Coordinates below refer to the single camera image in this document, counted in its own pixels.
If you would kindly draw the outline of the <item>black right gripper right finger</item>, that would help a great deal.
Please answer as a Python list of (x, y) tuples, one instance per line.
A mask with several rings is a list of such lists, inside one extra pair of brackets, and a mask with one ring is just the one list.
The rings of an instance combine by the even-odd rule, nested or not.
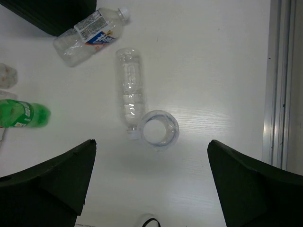
[(301, 227), (303, 177), (212, 140), (207, 148), (228, 227)]

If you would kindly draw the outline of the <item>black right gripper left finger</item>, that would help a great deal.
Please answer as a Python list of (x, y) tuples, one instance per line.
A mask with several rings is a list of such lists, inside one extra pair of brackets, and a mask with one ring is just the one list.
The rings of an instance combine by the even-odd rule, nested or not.
[(73, 149), (0, 179), (2, 227), (73, 227), (81, 215), (97, 144)]

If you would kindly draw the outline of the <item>green plastic bottle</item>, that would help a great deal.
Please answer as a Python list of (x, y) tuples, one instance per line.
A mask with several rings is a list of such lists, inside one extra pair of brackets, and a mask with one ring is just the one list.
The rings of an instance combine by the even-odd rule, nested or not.
[(13, 99), (0, 101), (0, 126), (2, 128), (40, 128), (48, 124), (51, 112), (44, 105)]

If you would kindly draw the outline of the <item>small clear red-cap bottle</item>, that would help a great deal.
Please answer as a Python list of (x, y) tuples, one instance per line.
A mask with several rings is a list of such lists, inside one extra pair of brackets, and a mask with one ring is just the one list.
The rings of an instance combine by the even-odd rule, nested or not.
[(18, 73), (16, 69), (1, 63), (0, 64), (0, 88), (9, 89), (18, 82)]

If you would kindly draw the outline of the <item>clear bottle blue white label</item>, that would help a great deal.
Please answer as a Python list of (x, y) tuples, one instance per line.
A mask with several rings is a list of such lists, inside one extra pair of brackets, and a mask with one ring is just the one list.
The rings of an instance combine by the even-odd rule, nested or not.
[(67, 66), (75, 67), (118, 39), (129, 18), (130, 12), (125, 7), (117, 10), (98, 8), (55, 38), (53, 46)]

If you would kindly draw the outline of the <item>clear unlabelled plastic bottle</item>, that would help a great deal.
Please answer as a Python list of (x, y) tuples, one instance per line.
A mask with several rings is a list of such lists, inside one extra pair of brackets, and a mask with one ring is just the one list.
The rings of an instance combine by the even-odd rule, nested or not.
[(143, 91), (143, 64), (140, 52), (131, 47), (119, 49), (115, 54), (121, 117), (130, 140), (140, 139), (139, 123), (145, 114)]

